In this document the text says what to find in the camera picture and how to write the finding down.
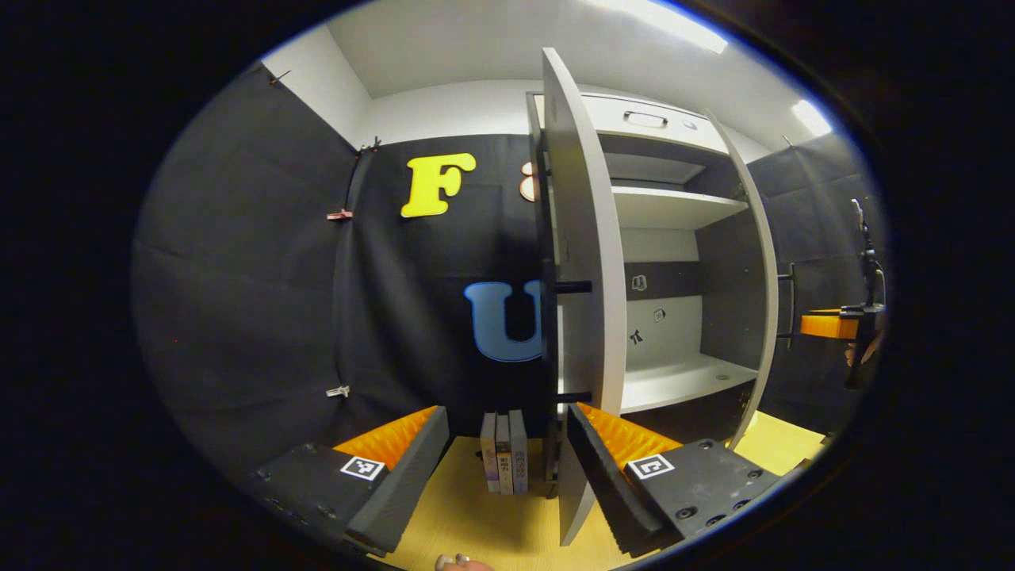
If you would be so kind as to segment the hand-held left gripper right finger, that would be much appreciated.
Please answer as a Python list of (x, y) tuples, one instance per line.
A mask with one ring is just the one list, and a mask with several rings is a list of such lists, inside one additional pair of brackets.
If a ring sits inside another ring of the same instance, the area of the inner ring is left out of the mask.
[(706, 534), (779, 481), (719, 441), (678, 443), (587, 404), (568, 405), (568, 441), (621, 552), (635, 558)]

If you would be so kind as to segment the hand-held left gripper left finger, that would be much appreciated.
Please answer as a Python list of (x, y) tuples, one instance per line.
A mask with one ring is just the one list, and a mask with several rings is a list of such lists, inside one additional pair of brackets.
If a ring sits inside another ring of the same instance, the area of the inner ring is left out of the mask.
[(300, 445), (255, 469), (254, 498), (330, 548), (385, 556), (449, 437), (445, 406), (429, 406), (337, 446)]

